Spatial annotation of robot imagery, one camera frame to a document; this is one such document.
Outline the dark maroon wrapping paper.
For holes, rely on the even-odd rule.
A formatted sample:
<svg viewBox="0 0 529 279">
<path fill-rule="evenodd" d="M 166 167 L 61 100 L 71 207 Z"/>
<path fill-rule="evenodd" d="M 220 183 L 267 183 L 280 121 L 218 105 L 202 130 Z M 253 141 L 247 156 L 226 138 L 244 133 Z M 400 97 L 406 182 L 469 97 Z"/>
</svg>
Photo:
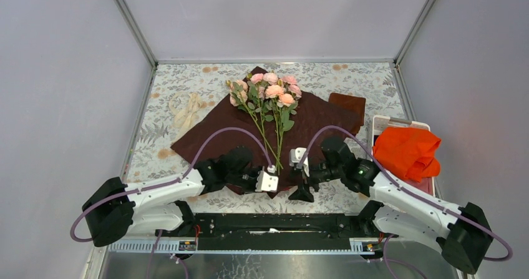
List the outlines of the dark maroon wrapping paper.
<svg viewBox="0 0 529 279">
<path fill-rule="evenodd" d="M 256 67 L 251 74 L 266 73 Z M 282 171 L 279 172 L 279 190 L 286 190 L 301 182 L 301 176 L 286 171 L 287 154 L 291 149 L 307 146 L 313 135 L 326 125 L 336 125 L 351 131 L 361 124 L 355 112 L 329 103 L 312 93 L 302 92 L 296 114 L 291 118 L 294 127 L 284 134 L 281 151 Z M 229 94 L 197 125 L 174 142 L 172 150 L 190 163 L 216 159 L 230 150 L 244 146 L 253 154 L 254 166 L 276 163 L 271 152 L 265 149 L 263 138 L 248 113 L 230 103 Z"/>
</svg>

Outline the peach rose stem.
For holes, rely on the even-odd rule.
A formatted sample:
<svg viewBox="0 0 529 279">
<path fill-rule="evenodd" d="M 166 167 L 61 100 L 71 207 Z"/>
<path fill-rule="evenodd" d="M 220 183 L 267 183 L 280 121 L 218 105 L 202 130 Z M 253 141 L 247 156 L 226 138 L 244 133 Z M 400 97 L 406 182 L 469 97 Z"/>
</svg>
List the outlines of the peach rose stem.
<svg viewBox="0 0 529 279">
<path fill-rule="evenodd" d="M 255 123 L 258 132 L 263 138 L 265 149 L 271 152 L 278 162 L 277 155 L 266 136 L 265 88 L 267 85 L 266 82 L 253 83 L 244 80 L 226 82 L 231 105 L 250 115 L 251 120 Z"/>
</svg>

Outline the pink rose stem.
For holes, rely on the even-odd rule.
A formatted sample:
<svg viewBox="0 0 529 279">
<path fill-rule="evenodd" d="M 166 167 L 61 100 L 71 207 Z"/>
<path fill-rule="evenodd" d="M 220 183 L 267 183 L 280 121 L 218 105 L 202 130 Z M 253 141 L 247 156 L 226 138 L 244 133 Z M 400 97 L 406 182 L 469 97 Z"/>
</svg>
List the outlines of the pink rose stem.
<svg viewBox="0 0 529 279">
<path fill-rule="evenodd" d="M 266 109 L 265 125 L 266 136 L 275 151 L 278 162 L 276 168 L 280 172 L 281 151 L 283 148 L 284 134 L 294 127 L 292 116 L 296 114 L 298 102 L 302 97 L 301 89 L 293 76 L 279 77 L 274 72 L 247 75 L 247 82 L 266 82 L 264 96 Z"/>
</svg>

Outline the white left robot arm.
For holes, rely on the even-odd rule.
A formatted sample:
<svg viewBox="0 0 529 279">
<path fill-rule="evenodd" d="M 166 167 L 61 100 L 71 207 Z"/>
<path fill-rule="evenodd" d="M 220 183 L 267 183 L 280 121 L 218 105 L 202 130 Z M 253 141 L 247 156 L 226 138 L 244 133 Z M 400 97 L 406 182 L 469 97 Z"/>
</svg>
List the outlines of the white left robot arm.
<svg viewBox="0 0 529 279">
<path fill-rule="evenodd" d="M 236 147 L 216 159 L 195 162 L 181 175 L 125 184 L 120 177 L 106 180 L 83 204 L 90 237 L 96 247 L 126 235 L 164 230 L 179 236 L 193 230 L 194 217 L 185 199 L 216 192 L 227 185 L 243 192 L 267 192 L 277 186 L 273 165 L 254 166 L 253 154 Z"/>
</svg>

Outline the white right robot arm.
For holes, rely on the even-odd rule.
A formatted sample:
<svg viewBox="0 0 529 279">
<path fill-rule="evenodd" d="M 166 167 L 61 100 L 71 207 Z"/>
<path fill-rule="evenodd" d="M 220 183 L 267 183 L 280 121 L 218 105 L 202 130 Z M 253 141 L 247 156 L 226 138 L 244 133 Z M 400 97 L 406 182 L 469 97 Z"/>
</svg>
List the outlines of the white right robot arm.
<svg viewBox="0 0 529 279">
<path fill-rule="evenodd" d="M 357 158 L 339 137 L 325 139 L 320 148 L 324 160 L 319 164 L 309 164 L 305 148 L 290 150 L 289 164 L 305 180 L 292 199 L 308 201 L 310 187 L 340 180 L 370 199 L 357 221 L 363 235 L 381 232 L 404 237 L 439 252 L 461 272 L 477 273 L 493 242 L 479 206 L 461 207 L 425 193 L 383 172 L 373 160 Z"/>
</svg>

